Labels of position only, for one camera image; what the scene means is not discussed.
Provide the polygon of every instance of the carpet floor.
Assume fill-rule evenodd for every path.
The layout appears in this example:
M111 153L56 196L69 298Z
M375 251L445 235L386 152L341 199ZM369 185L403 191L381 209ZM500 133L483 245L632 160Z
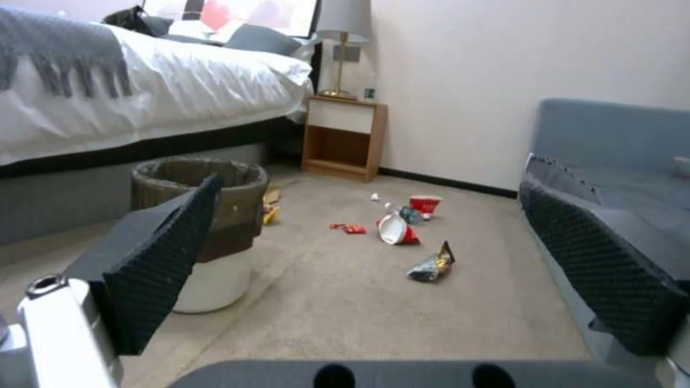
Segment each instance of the carpet floor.
M125 387L163 387L212 362L272 359L557 359L590 355L513 200L392 177L369 184L269 169L283 187L275 225L255 240L247 293L203 315L172 313ZM389 246L374 233L382 203L440 195L422 244ZM366 235L329 230L363 224ZM24 287L59 271L112 223L0 247L0 313L16 322ZM448 240L457 262L439 284L406 271Z

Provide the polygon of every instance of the nightstand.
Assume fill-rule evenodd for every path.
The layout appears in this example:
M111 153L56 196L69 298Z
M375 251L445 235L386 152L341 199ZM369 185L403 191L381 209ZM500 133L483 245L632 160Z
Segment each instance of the nightstand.
M369 182L378 174L387 121L385 104L311 97L302 170Z

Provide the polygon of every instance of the wicker trash can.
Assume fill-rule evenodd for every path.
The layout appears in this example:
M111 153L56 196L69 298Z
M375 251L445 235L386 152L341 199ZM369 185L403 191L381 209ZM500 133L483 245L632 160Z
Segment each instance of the wicker trash can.
M156 206L186 193L213 173L223 179L220 199L174 311L211 311L242 296L251 271L250 254L242 251L251 248L254 237L261 233L268 176L257 165L187 157L146 162L132 171L132 210Z

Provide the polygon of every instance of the red cup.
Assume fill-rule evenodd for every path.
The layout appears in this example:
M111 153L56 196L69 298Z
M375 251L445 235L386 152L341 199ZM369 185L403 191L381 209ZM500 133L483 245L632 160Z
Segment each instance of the red cup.
M420 239L398 214L389 214L376 222L379 237L390 245L419 244Z
M429 221L442 200L443 198L436 195L413 195L410 197L410 207L419 210L424 221Z

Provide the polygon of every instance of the hole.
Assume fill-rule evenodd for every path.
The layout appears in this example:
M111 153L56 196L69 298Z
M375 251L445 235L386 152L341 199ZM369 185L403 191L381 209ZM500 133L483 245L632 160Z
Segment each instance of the hole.
M44 289L46 287L50 287L57 284L57 277L55 276L48 276L46 278L40 279L39 281L36 282L34 285L34 288L37 290Z
M515 383L503 368L494 364L481 364L472 372L475 388L515 388Z
M355 375L342 365L326 365L314 376L314 388L355 388Z

